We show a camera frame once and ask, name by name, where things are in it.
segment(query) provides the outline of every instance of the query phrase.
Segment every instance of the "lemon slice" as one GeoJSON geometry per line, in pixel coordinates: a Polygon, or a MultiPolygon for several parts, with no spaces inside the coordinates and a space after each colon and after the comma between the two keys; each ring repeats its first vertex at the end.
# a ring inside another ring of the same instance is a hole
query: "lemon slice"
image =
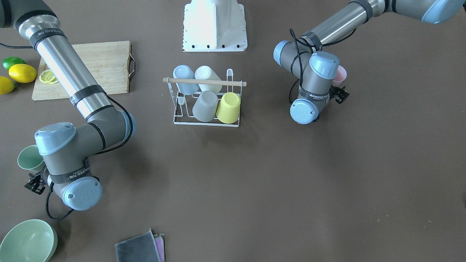
{"type": "Polygon", "coordinates": [[[47,69],[47,70],[44,70],[40,75],[39,75],[39,80],[42,82],[42,83],[52,83],[53,81],[57,81],[54,73],[52,72],[52,70],[50,69],[47,69]]]}
{"type": "Polygon", "coordinates": [[[58,83],[58,79],[55,79],[55,80],[52,81],[52,82],[48,82],[47,84],[56,84],[56,83],[58,83]]]}

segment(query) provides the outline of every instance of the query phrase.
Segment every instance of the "yellow cup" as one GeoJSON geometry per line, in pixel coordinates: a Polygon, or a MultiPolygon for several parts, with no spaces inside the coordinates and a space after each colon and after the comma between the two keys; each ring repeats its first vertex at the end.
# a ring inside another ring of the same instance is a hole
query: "yellow cup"
{"type": "Polygon", "coordinates": [[[232,124],[240,117],[240,96],[233,92],[225,93],[217,109],[217,118],[225,124],[232,124]]]}

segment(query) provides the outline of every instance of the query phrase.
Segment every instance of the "wooden cutting board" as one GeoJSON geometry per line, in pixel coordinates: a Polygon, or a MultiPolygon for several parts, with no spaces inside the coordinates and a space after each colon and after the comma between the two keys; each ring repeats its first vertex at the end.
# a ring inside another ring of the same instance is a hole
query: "wooden cutting board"
{"type": "MultiPolygon", "coordinates": [[[[107,94],[122,94],[130,91],[128,74],[131,43],[129,41],[77,44],[73,45],[73,48],[107,94]]],[[[46,69],[49,68],[41,59],[32,99],[69,98],[60,83],[47,84],[39,80],[39,75],[46,69]]]]}

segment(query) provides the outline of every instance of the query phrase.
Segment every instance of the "wooden dowel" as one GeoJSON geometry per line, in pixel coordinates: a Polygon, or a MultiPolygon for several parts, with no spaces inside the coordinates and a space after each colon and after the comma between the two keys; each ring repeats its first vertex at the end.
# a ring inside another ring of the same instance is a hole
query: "wooden dowel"
{"type": "Polygon", "coordinates": [[[187,83],[187,84],[217,84],[217,85],[228,85],[228,86],[246,86],[246,82],[241,81],[221,81],[221,80],[199,80],[199,79],[184,79],[184,78],[163,78],[164,83],[187,83]]]}

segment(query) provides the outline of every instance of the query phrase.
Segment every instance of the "cup rack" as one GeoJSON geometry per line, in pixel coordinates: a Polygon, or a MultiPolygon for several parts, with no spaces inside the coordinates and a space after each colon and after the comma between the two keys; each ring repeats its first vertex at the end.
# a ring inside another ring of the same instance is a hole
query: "cup rack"
{"type": "Polygon", "coordinates": [[[241,94],[243,93],[243,86],[246,86],[246,82],[243,81],[233,81],[233,69],[226,70],[226,81],[216,81],[216,80],[198,80],[198,79],[182,79],[182,78],[171,78],[167,77],[163,79],[163,82],[168,84],[168,89],[170,90],[171,99],[173,100],[173,105],[175,110],[173,112],[173,123],[174,124],[186,124],[186,125],[208,125],[208,126],[227,126],[227,127],[239,127],[240,126],[240,116],[238,120],[232,124],[224,124],[220,122],[218,118],[214,118],[210,122],[201,122],[198,121],[192,114],[192,107],[196,102],[196,99],[199,98],[199,95],[202,92],[195,92],[190,96],[185,96],[178,90],[177,85],[176,89],[172,87],[171,83],[195,83],[195,84],[221,84],[222,89],[217,94],[217,98],[220,101],[222,96],[227,92],[234,92],[234,87],[236,90],[240,89],[239,93],[236,93],[242,99],[241,94]]]}

